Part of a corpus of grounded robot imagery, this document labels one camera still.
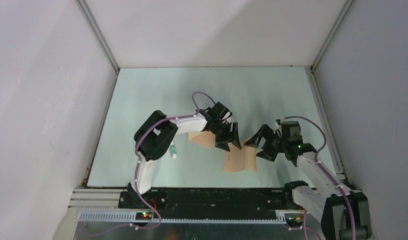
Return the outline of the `tan paper envelope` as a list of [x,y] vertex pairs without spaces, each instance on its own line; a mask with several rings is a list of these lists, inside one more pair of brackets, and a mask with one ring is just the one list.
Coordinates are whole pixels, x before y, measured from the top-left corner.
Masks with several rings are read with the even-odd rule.
[[190,142],[209,149],[215,147],[215,137],[210,131],[191,131],[188,133]]

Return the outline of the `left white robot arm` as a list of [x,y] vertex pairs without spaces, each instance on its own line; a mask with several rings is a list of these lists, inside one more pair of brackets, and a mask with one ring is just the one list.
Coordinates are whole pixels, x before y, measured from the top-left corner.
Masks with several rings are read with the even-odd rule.
[[177,135],[189,132],[211,132],[215,135],[214,146],[230,151],[229,144],[241,149],[237,122],[229,122],[231,111],[220,102],[206,109],[197,109],[190,115],[168,117],[162,111],[154,111],[134,135],[138,157],[133,180],[129,183],[130,201],[137,208],[150,202],[152,177],[156,161],[169,150]]

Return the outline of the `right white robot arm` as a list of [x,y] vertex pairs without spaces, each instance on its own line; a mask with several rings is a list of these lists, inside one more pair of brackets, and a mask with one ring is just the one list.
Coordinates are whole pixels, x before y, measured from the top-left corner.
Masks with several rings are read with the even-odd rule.
[[244,145],[257,148],[265,140],[257,157],[273,162],[278,154],[284,154],[301,172],[313,187],[305,182],[289,182],[289,191],[282,196],[285,207],[302,207],[321,225],[327,240],[369,240],[372,237],[369,202],[360,190],[354,190],[338,179],[319,156],[326,146],[324,143],[315,149],[305,143],[297,116],[278,119],[276,128],[264,124]]

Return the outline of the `white green glue stick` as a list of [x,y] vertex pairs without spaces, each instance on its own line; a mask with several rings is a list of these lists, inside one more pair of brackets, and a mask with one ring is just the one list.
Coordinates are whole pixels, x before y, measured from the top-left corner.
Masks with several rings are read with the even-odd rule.
[[173,159],[177,158],[177,151],[174,142],[172,141],[170,144],[170,154]]

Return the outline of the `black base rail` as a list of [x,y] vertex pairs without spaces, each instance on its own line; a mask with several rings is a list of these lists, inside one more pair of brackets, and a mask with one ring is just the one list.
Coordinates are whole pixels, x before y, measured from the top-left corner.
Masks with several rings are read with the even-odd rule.
[[120,194],[120,209],[150,206],[164,220],[278,220],[277,212],[300,210],[281,188],[153,187],[139,197],[128,186]]

